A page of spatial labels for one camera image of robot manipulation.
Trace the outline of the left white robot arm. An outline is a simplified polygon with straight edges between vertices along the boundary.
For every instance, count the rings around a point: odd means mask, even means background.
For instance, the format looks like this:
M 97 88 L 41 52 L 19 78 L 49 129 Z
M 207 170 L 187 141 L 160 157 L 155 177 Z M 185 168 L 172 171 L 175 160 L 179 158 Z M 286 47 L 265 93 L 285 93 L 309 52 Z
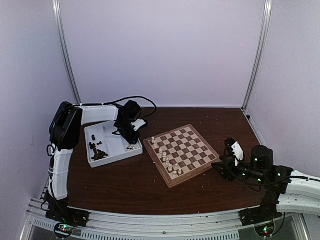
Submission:
M 56 203 L 52 213 L 61 222 L 72 218 L 72 211 L 63 203 L 68 199 L 69 165 L 80 141 L 81 127 L 90 124 L 85 132 L 90 148 L 87 159 L 92 168 L 128 159 L 143 153 L 140 129 L 147 120 L 140 118 L 141 107 L 131 99 L 125 105 L 109 103 L 72 104 L 59 106 L 49 127 L 50 164 L 49 199 Z

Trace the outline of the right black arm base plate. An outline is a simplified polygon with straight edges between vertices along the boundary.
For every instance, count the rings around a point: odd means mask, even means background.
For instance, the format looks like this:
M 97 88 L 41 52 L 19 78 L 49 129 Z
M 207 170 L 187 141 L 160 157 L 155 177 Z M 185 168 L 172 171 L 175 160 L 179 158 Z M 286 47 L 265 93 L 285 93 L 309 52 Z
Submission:
M 255 225 L 272 219 L 280 218 L 283 214 L 277 211 L 273 204 L 260 205 L 254 208 L 246 208 L 239 212 L 243 226 Z

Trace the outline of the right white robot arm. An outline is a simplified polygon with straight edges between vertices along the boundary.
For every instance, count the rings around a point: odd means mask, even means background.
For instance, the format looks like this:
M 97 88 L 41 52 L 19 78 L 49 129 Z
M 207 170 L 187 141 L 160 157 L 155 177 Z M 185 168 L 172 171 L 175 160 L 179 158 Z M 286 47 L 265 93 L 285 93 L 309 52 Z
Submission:
M 274 152 L 264 145 L 251 149 L 250 161 L 245 162 L 238 142 L 227 144 L 220 163 L 212 168 L 230 182 L 238 180 L 258 192 L 266 190 L 256 210 L 259 220 L 268 220 L 276 213 L 320 214 L 320 179 L 291 167 L 275 165 Z

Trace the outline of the white chess pawn corner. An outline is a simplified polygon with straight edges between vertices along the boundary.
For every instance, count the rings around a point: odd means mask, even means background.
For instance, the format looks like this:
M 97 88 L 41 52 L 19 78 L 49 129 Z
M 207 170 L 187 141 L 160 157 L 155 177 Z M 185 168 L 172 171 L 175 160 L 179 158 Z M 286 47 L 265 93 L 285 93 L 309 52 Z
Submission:
M 177 171 L 175 170 L 175 171 L 173 172 L 173 177 L 176 178 L 177 176 L 178 176 L 178 173 L 177 173 Z

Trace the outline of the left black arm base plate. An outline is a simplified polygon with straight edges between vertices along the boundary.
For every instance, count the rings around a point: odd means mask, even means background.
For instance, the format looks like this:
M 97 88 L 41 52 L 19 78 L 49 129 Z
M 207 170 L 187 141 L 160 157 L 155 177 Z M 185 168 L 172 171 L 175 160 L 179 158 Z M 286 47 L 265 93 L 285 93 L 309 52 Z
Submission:
M 86 227 L 90 213 L 85 210 L 69 208 L 66 206 L 50 205 L 45 214 L 47 219 L 65 223 L 75 227 Z

